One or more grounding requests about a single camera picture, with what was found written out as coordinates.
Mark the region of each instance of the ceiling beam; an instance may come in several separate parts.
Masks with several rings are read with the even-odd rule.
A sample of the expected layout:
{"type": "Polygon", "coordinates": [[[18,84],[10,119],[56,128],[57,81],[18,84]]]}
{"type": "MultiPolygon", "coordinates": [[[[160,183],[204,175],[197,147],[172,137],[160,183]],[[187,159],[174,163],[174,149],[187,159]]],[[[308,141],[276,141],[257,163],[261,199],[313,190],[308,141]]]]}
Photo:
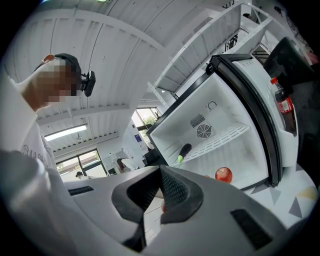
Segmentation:
{"type": "Polygon", "coordinates": [[[58,158],[58,157],[61,157],[61,156],[65,155],[65,154],[69,154],[71,152],[74,152],[74,151],[77,151],[77,150],[92,146],[92,145],[97,144],[97,143],[108,141],[108,140],[111,140],[111,139],[114,139],[114,138],[117,138],[117,137],[119,137],[119,133],[118,132],[114,132],[112,134],[108,134],[108,135],[105,135],[105,136],[102,136],[102,137],[99,137],[99,138],[95,138],[95,139],[92,139],[92,140],[87,140],[86,142],[82,142],[82,143],[79,143],[77,145],[69,146],[69,147],[66,147],[64,149],[58,150],[56,152],[53,152],[53,155],[54,155],[54,158],[58,158]]]}
{"type": "Polygon", "coordinates": [[[189,15],[186,15],[175,27],[173,31],[167,36],[165,50],[168,55],[171,55],[177,49],[182,41],[194,31],[204,20],[209,17],[206,9],[194,8],[189,15]]]}
{"type": "Polygon", "coordinates": [[[210,12],[208,13],[211,18],[214,18],[215,15],[217,15],[218,13],[222,13],[223,11],[226,10],[222,6],[212,3],[211,0],[202,2],[202,3],[198,4],[197,7],[213,11],[213,13],[210,13],[210,12]]]}
{"type": "Polygon", "coordinates": [[[37,22],[39,20],[50,20],[50,19],[68,19],[70,20],[72,17],[73,20],[80,19],[80,20],[88,20],[99,22],[104,25],[108,25],[114,28],[118,28],[125,32],[132,34],[133,36],[147,42],[148,44],[152,45],[154,48],[164,51],[165,47],[162,46],[159,42],[154,40],[151,36],[147,35],[146,33],[142,32],[138,28],[125,23],[119,19],[113,18],[111,16],[104,15],[102,13],[96,13],[92,11],[86,10],[79,10],[77,9],[76,12],[74,9],[55,9],[55,10],[46,10],[36,12],[35,14],[31,15],[28,18],[29,23],[37,22]]]}
{"type": "Polygon", "coordinates": [[[128,109],[129,109],[129,106],[126,104],[114,105],[114,106],[91,107],[91,108],[84,108],[79,110],[71,110],[69,112],[65,112],[61,114],[55,114],[52,116],[38,119],[36,122],[38,123],[39,126],[46,126],[52,123],[67,121],[73,118],[84,118],[90,115],[102,114],[104,112],[123,111],[128,109]]]}

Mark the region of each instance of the fluorescent light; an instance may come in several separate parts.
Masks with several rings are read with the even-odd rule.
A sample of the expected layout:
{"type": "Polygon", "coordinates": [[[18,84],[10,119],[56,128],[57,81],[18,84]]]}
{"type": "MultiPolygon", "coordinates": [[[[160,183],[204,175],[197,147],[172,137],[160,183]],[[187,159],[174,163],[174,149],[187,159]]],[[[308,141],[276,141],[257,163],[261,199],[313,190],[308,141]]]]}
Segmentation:
{"type": "Polygon", "coordinates": [[[46,139],[47,142],[52,141],[54,139],[69,135],[69,134],[74,134],[83,130],[86,130],[87,127],[86,125],[80,125],[80,126],[76,126],[76,127],[72,127],[69,129],[65,129],[65,130],[61,130],[55,133],[52,133],[50,135],[44,136],[44,138],[46,139]]]}
{"type": "Polygon", "coordinates": [[[66,171],[65,173],[61,174],[60,176],[63,176],[63,175],[68,174],[68,173],[70,173],[70,171],[66,171]]]}

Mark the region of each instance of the white shelf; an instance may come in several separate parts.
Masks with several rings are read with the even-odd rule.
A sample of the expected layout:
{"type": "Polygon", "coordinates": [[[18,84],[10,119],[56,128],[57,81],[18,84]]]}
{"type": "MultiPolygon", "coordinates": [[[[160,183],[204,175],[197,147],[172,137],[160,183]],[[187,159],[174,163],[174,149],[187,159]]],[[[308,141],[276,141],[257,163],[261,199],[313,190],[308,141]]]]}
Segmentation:
{"type": "Polygon", "coordinates": [[[178,160],[173,164],[174,166],[180,165],[182,163],[188,162],[192,159],[203,156],[221,146],[229,143],[240,135],[244,134],[246,131],[250,130],[250,126],[245,125],[241,122],[237,122],[234,125],[229,126],[225,131],[212,136],[205,141],[201,142],[184,157],[181,163],[178,160]]]}

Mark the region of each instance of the plastic bottle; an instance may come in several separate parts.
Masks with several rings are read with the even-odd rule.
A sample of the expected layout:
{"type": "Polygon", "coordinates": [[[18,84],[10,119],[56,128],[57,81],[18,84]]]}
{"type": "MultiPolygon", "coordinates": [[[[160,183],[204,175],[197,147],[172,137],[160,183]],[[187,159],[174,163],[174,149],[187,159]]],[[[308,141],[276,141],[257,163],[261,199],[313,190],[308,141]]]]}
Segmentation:
{"type": "Polygon", "coordinates": [[[271,84],[274,86],[274,96],[277,102],[278,109],[283,116],[285,123],[285,130],[292,133],[293,136],[297,135],[295,110],[290,96],[285,92],[283,87],[278,83],[276,77],[271,79],[271,84]]]}

